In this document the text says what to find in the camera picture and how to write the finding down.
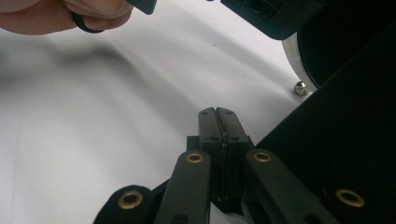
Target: brass screw insert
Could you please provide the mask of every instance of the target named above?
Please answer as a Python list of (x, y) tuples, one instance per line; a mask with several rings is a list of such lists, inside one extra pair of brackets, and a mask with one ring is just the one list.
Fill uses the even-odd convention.
[(126, 191), (119, 199), (122, 209), (133, 209), (143, 202), (143, 195), (137, 190)]
[(254, 160), (260, 161), (260, 162), (268, 162), (272, 159), (271, 155), (266, 153), (266, 152), (257, 152), (253, 156)]
[(352, 207), (363, 207), (366, 204), (366, 201), (364, 201), (357, 192), (351, 189), (338, 189), (335, 192), (335, 196), (337, 196), (338, 200), (341, 202)]
[(187, 155), (187, 161), (192, 163), (201, 162), (204, 160), (204, 157), (199, 153), (191, 153)]

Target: black ring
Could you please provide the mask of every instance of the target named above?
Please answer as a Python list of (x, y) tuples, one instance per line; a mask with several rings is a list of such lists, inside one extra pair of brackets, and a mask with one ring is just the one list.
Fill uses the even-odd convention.
[(72, 12), (72, 16), (73, 16), (73, 21), (75, 22), (76, 26), (78, 26), (79, 29), (91, 33), (91, 34), (99, 34), (102, 33), (103, 30), (92, 30), (90, 28), (88, 28), (85, 23), (84, 20), (82, 19), (82, 16), (77, 14), (76, 12)]

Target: white surface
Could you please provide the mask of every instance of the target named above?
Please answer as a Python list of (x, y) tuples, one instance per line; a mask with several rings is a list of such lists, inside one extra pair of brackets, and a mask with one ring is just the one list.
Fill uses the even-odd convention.
[(219, 2), (159, 1), (99, 35), (0, 31), (0, 223), (92, 223), (115, 190), (172, 174), (199, 111), (233, 110), (257, 144), (302, 102), (297, 81)]

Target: human hand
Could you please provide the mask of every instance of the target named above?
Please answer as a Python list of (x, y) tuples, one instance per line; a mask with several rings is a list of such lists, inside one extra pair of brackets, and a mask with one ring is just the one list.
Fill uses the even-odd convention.
[(70, 11), (92, 30), (119, 27), (131, 17), (125, 0), (0, 0), (0, 27), (23, 35), (44, 35), (76, 27)]

